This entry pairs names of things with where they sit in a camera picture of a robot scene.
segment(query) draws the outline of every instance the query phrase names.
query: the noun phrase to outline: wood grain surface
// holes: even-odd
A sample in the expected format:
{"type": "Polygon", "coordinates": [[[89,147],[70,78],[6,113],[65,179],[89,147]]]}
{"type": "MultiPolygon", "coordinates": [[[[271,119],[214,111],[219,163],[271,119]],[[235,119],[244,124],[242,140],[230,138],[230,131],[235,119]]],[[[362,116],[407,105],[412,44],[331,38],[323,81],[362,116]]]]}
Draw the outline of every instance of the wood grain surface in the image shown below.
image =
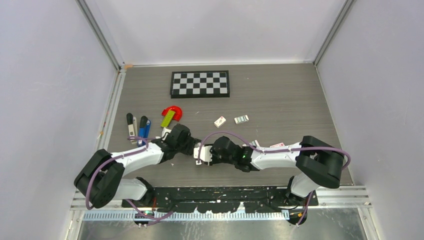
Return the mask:
{"type": "MultiPolygon", "coordinates": [[[[216,131],[231,131],[269,147],[280,142],[293,144],[311,135],[340,147],[317,73],[312,64],[305,63],[129,68],[107,150],[135,148],[127,140],[127,113],[136,116],[137,121],[147,116],[152,122],[149,137],[154,137],[162,132],[162,110],[172,105],[182,108],[179,123],[190,128],[191,135],[198,139],[216,131]],[[170,98],[172,72],[203,70],[229,70],[231,97],[170,98]],[[236,124],[234,118],[242,115],[248,115],[249,122],[236,124]],[[227,122],[217,128],[214,121],[221,116],[227,122]]],[[[211,137],[208,143],[220,136],[211,137]]],[[[231,139],[241,144],[234,137],[231,139]]],[[[126,177],[142,177],[155,187],[284,186],[299,172],[295,168],[268,168],[246,173],[224,163],[195,165],[192,156],[177,154],[172,160],[144,167],[126,177]]],[[[342,173],[341,183],[352,184],[347,170],[342,173]]]]}

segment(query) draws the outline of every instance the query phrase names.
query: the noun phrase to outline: white panel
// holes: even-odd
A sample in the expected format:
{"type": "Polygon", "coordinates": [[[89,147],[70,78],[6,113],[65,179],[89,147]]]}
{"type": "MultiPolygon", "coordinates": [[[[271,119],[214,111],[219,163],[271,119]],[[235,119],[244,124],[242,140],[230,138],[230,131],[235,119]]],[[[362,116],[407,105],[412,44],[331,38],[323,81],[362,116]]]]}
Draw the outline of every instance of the white panel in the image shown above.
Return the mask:
{"type": "Polygon", "coordinates": [[[313,61],[345,0],[92,0],[126,63],[313,61]]]}
{"type": "Polygon", "coordinates": [[[0,239],[60,239],[115,69],[75,1],[5,0],[0,73],[0,239]]]}
{"type": "Polygon", "coordinates": [[[356,1],[318,66],[349,168],[386,239],[424,234],[423,8],[422,0],[356,1]],[[417,201],[409,213],[405,200],[417,201]]]}

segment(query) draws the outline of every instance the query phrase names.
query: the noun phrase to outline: purple cable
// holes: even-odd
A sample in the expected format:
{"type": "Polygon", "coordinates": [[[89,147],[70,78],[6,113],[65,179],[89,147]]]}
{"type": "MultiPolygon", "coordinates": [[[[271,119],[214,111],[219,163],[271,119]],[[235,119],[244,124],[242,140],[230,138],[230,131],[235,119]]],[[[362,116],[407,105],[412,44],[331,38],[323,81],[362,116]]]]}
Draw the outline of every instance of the purple cable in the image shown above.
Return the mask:
{"type": "MultiPolygon", "coordinates": [[[[344,150],[342,150],[342,149],[339,149],[339,148],[335,148],[335,147],[329,147],[329,146],[310,146],[310,147],[298,147],[298,148],[292,148],[292,149],[278,149],[278,150],[268,150],[268,151],[262,151],[262,150],[259,150],[259,149],[257,149],[256,147],[254,147],[253,145],[251,145],[247,140],[245,140],[243,137],[241,137],[240,135],[238,135],[238,134],[236,134],[236,133],[233,133],[233,132],[229,132],[229,131],[216,131],[216,132],[213,132],[213,133],[211,133],[211,134],[209,134],[209,135],[207,135],[202,141],[201,141],[201,143],[200,143],[200,146],[199,146],[199,150],[198,150],[198,154],[197,154],[197,156],[198,156],[198,161],[201,161],[201,159],[200,159],[200,153],[201,153],[201,150],[202,150],[202,147],[203,147],[203,145],[205,144],[205,142],[206,142],[206,140],[208,139],[208,138],[210,138],[212,135],[215,135],[215,134],[228,134],[228,135],[231,135],[231,136],[234,136],[234,137],[236,137],[236,138],[238,138],[238,139],[240,139],[244,144],[246,144],[247,146],[249,146],[251,149],[253,149],[254,151],[256,151],[256,152],[259,152],[259,153],[263,153],[263,154],[272,154],[272,153],[288,153],[288,152],[297,152],[297,151],[312,151],[312,150],[321,150],[321,151],[333,151],[333,152],[337,152],[337,153],[340,153],[340,154],[343,154],[343,155],[345,155],[346,156],[346,158],[347,158],[347,160],[346,160],[346,163],[341,167],[341,170],[344,170],[344,169],[346,169],[348,166],[349,166],[349,164],[351,163],[351,155],[348,153],[348,152],[346,152],[346,151],[344,151],[344,150]]],[[[305,214],[307,213],[307,211],[308,211],[308,206],[309,206],[309,202],[310,202],[310,200],[311,200],[311,196],[312,196],[312,192],[310,192],[309,194],[308,194],[308,198],[307,198],[307,200],[306,200],[306,204],[305,204],[305,209],[304,209],[304,211],[303,211],[303,214],[302,214],[302,216],[300,217],[300,220],[296,223],[296,225],[298,226],[300,223],[301,223],[301,221],[304,219],[304,216],[305,216],[305,214]]]]}
{"type": "MultiPolygon", "coordinates": [[[[147,141],[148,139],[154,139],[154,138],[142,138],[142,137],[139,137],[139,136],[130,136],[130,137],[128,137],[128,140],[141,140],[141,141],[143,141],[146,145],[145,145],[145,147],[144,148],[142,148],[142,149],[140,149],[140,150],[137,150],[137,151],[133,151],[133,152],[130,152],[130,153],[126,153],[126,154],[123,154],[123,155],[117,155],[117,156],[115,156],[115,157],[112,157],[111,159],[108,159],[107,161],[105,161],[104,163],[102,163],[100,166],[98,166],[98,168],[94,171],[94,173],[93,173],[93,175],[92,175],[92,177],[91,177],[91,179],[90,179],[90,182],[88,183],[88,186],[87,186],[87,192],[86,192],[86,194],[85,194],[85,207],[88,209],[88,210],[91,210],[91,209],[93,209],[93,206],[90,206],[90,193],[91,193],[91,190],[92,190],[92,187],[93,187],[93,183],[94,183],[94,180],[96,179],[96,176],[99,174],[99,172],[100,172],[100,170],[102,169],[102,168],[104,168],[107,164],[109,164],[109,163],[111,163],[112,161],[115,161],[115,160],[117,160],[117,159],[119,159],[119,158],[123,158],[123,157],[128,157],[128,156],[132,156],[132,155],[135,155],[135,154],[139,154],[139,153],[142,153],[142,152],[144,152],[144,151],[146,151],[146,149],[149,147],[149,142],[147,141]]],[[[162,219],[165,219],[165,218],[167,218],[167,217],[169,217],[169,216],[171,216],[172,215],[172,211],[171,212],[168,212],[167,214],[165,214],[164,216],[162,216],[162,217],[159,217],[159,218],[156,218],[156,217],[152,217],[152,216],[149,216],[149,215],[146,215],[146,214],[144,214],[144,213],[142,213],[135,205],[134,205],[134,203],[132,203],[129,199],[126,199],[126,201],[128,201],[129,202],[129,204],[138,212],[138,214],[139,215],[141,215],[141,216],[143,216],[143,217],[145,217],[145,218],[147,218],[147,219],[151,219],[151,220],[155,220],[154,222],[152,222],[152,224],[151,225],[154,225],[154,224],[156,224],[156,223],[158,223],[160,220],[162,220],[162,219]]]]}

